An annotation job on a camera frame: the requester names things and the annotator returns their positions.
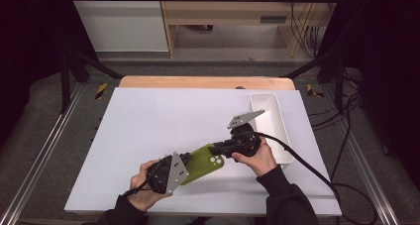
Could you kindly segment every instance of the black cable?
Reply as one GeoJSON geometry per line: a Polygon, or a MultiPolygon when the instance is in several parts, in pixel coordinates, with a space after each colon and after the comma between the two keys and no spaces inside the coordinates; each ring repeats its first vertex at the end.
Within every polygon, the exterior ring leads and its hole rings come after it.
{"type": "MultiPolygon", "coordinates": [[[[361,196],[363,196],[367,200],[367,202],[369,203],[369,205],[372,207],[372,209],[373,209],[373,219],[372,219],[372,222],[374,223],[377,220],[377,213],[376,213],[376,210],[374,209],[374,205],[371,202],[370,198],[366,194],[364,194],[359,189],[357,189],[357,188],[355,188],[353,186],[350,186],[348,184],[344,184],[344,183],[332,183],[332,184],[335,187],[336,186],[342,186],[342,187],[346,187],[346,188],[352,189],[352,190],[356,191],[358,194],[360,194],[361,196]]],[[[346,218],[347,220],[349,220],[350,222],[353,222],[355,224],[360,224],[359,222],[355,221],[354,219],[350,218],[349,216],[345,215],[344,213],[343,213],[343,217],[346,218]]]]}
{"type": "Polygon", "coordinates": [[[306,3],[305,6],[303,7],[302,12],[300,12],[299,16],[297,17],[297,21],[299,21],[300,26],[302,26],[302,23],[300,23],[300,17],[302,17],[303,12],[305,12],[306,7],[308,6],[309,3],[306,3]]]}
{"type": "Polygon", "coordinates": [[[346,77],[344,77],[344,83],[345,84],[347,84],[349,87],[351,87],[351,88],[353,88],[353,89],[355,89],[355,90],[357,90],[358,89],[358,86],[357,85],[355,85],[351,80],[348,80],[346,77]]]}
{"type": "Polygon", "coordinates": [[[293,36],[296,39],[296,41],[299,44],[299,46],[303,49],[303,52],[306,53],[308,56],[312,56],[311,53],[307,52],[306,49],[304,48],[304,46],[302,46],[302,43],[300,42],[300,40],[302,39],[302,35],[300,34],[299,30],[297,31],[297,33],[299,34],[300,39],[297,38],[296,34],[294,33],[293,22],[294,22],[294,25],[296,27],[298,27],[298,26],[296,24],[296,20],[294,19],[293,2],[290,3],[290,6],[291,6],[291,21],[290,21],[291,33],[293,34],[293,36]]]}
{"type": "Polygon", "coordinates": [[[140,190],[149,190],[149,189],[143,189],[143,187],[146,186],[146,184],[148,184],[148,182],[151,180],[152,176],[155,175],[155,172],[158,170],[158,167],[161,165],[161,163],[162,163],[162,160],[158,161],[157,166],[152,171],[151,175],[149,175],[149,177],[147,177],[145,181],[143,181],[143,183],[140,184],[138,187],[127,190],[125,193],[123,193],[123,196],[128,197],[132,194],[139,192],[140,190]]]}
{"type": "Polygon", "coordinates": [[[349,75],[346,70],[344,70],[344,75],[345,75],[345,79],[351,81],[355,85],[360,86],[362,84],[362,82],[360,80],[355,79],[351,75],[349,75]]]}
{"type": "Polygon", "coordinates": [[[329,110],[324,111],[324,112],[321,112],[321,113],[308,114],[308,117],[311,117],[311,116],[316,116],[316,115],[326,114],[326,113],[330,112],[330,111],[331,111],[331,110],[333,110],[333,109],[334,109],[334,108],[330,108],[329,110]]]}
{"type": "Polygon", "coordinates": [[[311,125],[311,127],[312,128],[314,128],[314,127],[317,127],[317,126],[320,126],[320,125],[323,125],[323,124],[326,124],[326,123],[328,123],[328,122],[330,122],[331,120],[333,120],[334,118],[336,118],[337,116],[339,116],[340,115],[340,113],[336,113],[334,116],[332,116],[331,118],[329,118],[329,119],[327,119],[327,120],[325,120],[325,121],[323,121],[323,122],[321,122],[321,123],[317,123],[317,124],[313,124],[313,125],[311,125]]]}
{"type": "MultiPolygon", "coordinates": [[[[287,151],[287,152],[289,152],[291,155],[293,155],[300,163],[302,163],[307,169],[309,169],[311,172],[313,172],[315,175],[317,175],[325,184],[327,184],[327,186],[329,186],[330,188],[331,188],[331,190],[334,192],[334,194],[335,194],[335,196],[336,196],[336,198],[337,198],[337,201],[338,201],[338,203],[339,203],[339,205],[340,205],[340,207],[341,207],[341,198],[340,198],[340,193],[339,193],[339,191],[337,190],[337,188],[335,187],[335,185],[332,183],[332,182],[330,182],[324,175],[322,175],[318,170],[316,170],[315,168],[313,168],[312,166],[310,166],[308,163],[306,163],[306,161],[305,160],[303,160],[299,155],[297,155],[296,154],[296,152],[294,152],[288,145],[286,145],[285,143],[283,143],[283,142],[281,142],[279,139],[277,139],[277,138],[275,138],[275,137],[273,137],[273,136],[270,136],[270,135],[267,135],[267,134],[264,134],[264,133],[259,133],[259,132],[249,132],[249,133],[245,133],[245,134],[255,134],[255,135],[257,135],[257,136],[261,136],[261,137],[264,137],[264,138],[268,138],[268,139],[272,139],[272,140],[274,140],[274,141],[276,141],[276,142],[278,142],[279,144],[281,144],[282,146],[283,146],[283,148],[284,148],[284,150],[285,151],[287,151]]],[[[342,185],[342,186],[345,186],[345,187],[347,187],[347,188],[351,188],[351,189],[354,189],[355,191],[357,191],[358,193],[360,193],[360,194],[362,194],[368,201],[369,201],[369,204],[371,205],[371,207],[372,207],[372,209],[373,209],[373,211],[374,211],[374,216],[373,216],[373,219],[372,219],[372,221],[371,222],[369,222],[369,223],[360,223],[360,222],[357,222],[357,221],[355,221],[354,219],[351,219],[349,216],[347,216],[347,215],[345,215],[344,213],[343,213],[343,217],[344,218],[346,218],[346,219],[348,219],[349,221],[351,221],[352,223],[354,223],[354,224],[357,224],[357,225],[372,225],[372,224],[374,224],[375,222],[376,222],[376,220],[377,220],[377,214],[376,214],[376,212],[375,212],[375,207],[374,207],[374,205],[373,205],[373,203],[370,201],[370,199],[365,195],[365,194],[363,194],[361,191],[359,191],[358,189],[356,189],[356,188],[354,188],[354,187],[351,187],[351,186],[349,186],[349,185],[346,185],[346,184],[344,184],[344,185],[342,185]]],[[[339,224],[340,223],[340,217],[337,217],[336,218],[336,222],[339,224]]]]}
{"type": "MultiPolygon", "coordinates": [[[[355,105],[350,105],[351,107],[352,107],[352,109],[350,110],[350,111],[352,111],[353,109],[355,109],[355,105]]],[[[313,125],[311,125],[311,127],[312,128],[314,128],[314,127],[318,127],[318,126],[321,126],[321,125],[323,125],[323,124],[326,124],[326,123],[328,123],[328,122],[330,122],[330,121],[332,121],[334,118],[336,118],[337,116],[339,116],[340,115],[340,113],[336,113],[334,116],[332,116],[332,117],[330,117],[329,119],[326,119],[326,120],[324,120],[324,121],[322,121],[322,122],[320,122],[320,123],[316,123],[316,124],[313,124],[313,125]]],[[[341,118],[340,120],[338,120],[338,121],[335,121],[335,122],[333,122],[332,124],[334,124],[334,123],[337,123],[337,122],[340,122],[341,120],[342,120],[343,118],[341,118]]]]}
{"type": "Polygon", "coordinates": [[[322,27],[325,24],[325,22],[327,22],[328,17],[331,15],[331,12],[332,10],[330,9],[327,13],[325,13],[325,15],[322,17],[322,19],[318,23],[318,26],[317,26],[318,28],[322,27]]]}
{"type": "Polygon", "coordinates": [[[350,96],[350,98],[349,98],[349,100],[348,100],[348,102],[347,102],[347,105],[346,105],[346,107],[345,107],[345,109],[346,109],[346,111],[347,111],[346,116],[347,116],[347,120],[348,120],[348,128],[347,128],[346,135],[345,135],[345,137],[344,137],[344,140],[343,140],[342,146],[341,146],[341,148],[340,148],[339,154],[338,154],[338,156],[337,156],[336,163],[335,163],[335,165],[334,165],[334,167],[333,167],[333,171],[331,172],[331,176],[330,176],[331,181],[333,181],[333,180],[334,180],[334,175],[335,175],[336,170],[337,170],[337,167],[338,167],[338,165],[339,165],[339,162],[340,162],[341,156],[343,155],[343,151],[344,151],[345,145],[346,145],[346,143],[347,143],[347,139],[349,138],[349,135],[350,135],[351,121],[350,121],[349,106],[350,106],[350,104],[351,104],[354,100],[359,99],[359,98],[360,98],[360,96],[359,96],[359,94],[358,94],[358,93],[353,94],[352,96],[350,96]]]}
{"type": "Polygon", "coordinates": [[[305,46],[305,49],[307,52],[310,53],[310,50],[308,48],[308,44],[307,44],[307,39],[308,39],[308,31],[309,31],[309,26],[306,26],[306,30],[305,30],[305,34],[303,35],[303,45],[305,46]]]}
{"type": "Polygon", "coordinates": [[[319,27],[318,26],[311,26],[311,31],[309,35],[309,42],[310,46],[312,47],[314,53],[314,57],[317,55],[318,50],[318,34],[319,34],[319,27]]]}
{"type": "MultiPolygon", "coordinates": [[[[353,111],[355,108],[357,108],[357,106],[358,106],[358,105],[360,105],[360,104],[354,105],[354,106],[350,109],[350,111],[353,111]]],[[[332,122],[332,123],[330,123],[330,124],[327,124],[326,126],[324,126],[324,127],[322,127],[322,128],[313,129],[313,131],[319,131],[319,130],[322,130],[322,129],[328,128],[328,127],[330,127],[331,125],[334,125],[334,124],[336,124],[336,123],[338,123],[338,122],[342,121],[342,120],[343,120],[346,116],[347,116],[347,113],[346,113],[346,114],[344,114],[344,115],[343,115],[340,119],[338,119],[338,120],[336,120],[336,121],[334,121],[334,122],[332,122]]]]}

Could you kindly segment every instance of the person's left hand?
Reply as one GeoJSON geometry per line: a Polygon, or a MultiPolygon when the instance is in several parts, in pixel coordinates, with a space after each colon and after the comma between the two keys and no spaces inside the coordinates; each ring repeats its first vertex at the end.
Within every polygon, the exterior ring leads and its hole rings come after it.
{"type": "MultiPolygon", "coordinates": [[[[149,161],[140,166],[140,172],[131,178],[130,189],[140,186],[148,176],[148,169],[158,160],[149,161]]],[[[146,212],[159,200],[169,197],[170,194],[160,194],[153,192],[148,184],[135,194],[128,196],[129,201],[137,208],[146,212]]]]}

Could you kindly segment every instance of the black curtain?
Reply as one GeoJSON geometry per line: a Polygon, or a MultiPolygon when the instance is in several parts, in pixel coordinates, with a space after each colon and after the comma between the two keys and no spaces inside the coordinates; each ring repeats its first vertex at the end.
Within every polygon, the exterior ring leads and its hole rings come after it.
{"type": "MultiPolygon", "coordinates": [[[[337,6],[322,51],[337,38],[353,7],[337,6]]],[[[368,0],[341,58],[346,67],[361,71],[360,92],[372,122],[420,188],[419,46],[420,0],[368,0]]]]}
{"type": "Polygon", "coordinates": [[[98,58],[72,1],[0,0],[0,23],[2,146],[28,103],[31,84],[59,72],[58,52],[65,47],[58,43],[65,40],[66,46],[98,58]],[[60,41],[52,25],[62,30],[60,41]]]}

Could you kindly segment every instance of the white panel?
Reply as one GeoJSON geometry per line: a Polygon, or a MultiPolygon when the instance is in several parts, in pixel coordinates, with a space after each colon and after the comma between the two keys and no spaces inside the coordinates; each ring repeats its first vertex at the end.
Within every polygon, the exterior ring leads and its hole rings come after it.
{"type": "Polygon", "coordinates": [[[130,1],[75,1],[97,52],[167,52],[160,4],[130,1]]]}

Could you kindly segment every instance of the white table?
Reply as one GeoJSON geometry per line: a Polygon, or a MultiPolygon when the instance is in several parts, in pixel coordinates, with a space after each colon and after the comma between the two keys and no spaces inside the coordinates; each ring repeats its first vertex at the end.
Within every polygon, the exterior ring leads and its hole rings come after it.
{"type": "MultiPolygon", "coordinates": [[[[252,93],[267,92],[278,98],[290,146],[328,177],[299,91],[116,88],[64,210],[113,208],[141,163],[230,138],[232,117],[251,110],[252,93]]],[[[333,192],[298,161],[284,173],[318,216],[341,215],[333,192]]],[[[179,187],[149,213],[264,216],[267,193],[255,178],[248,167],[227,159],[222,169],[179,187]]]]}

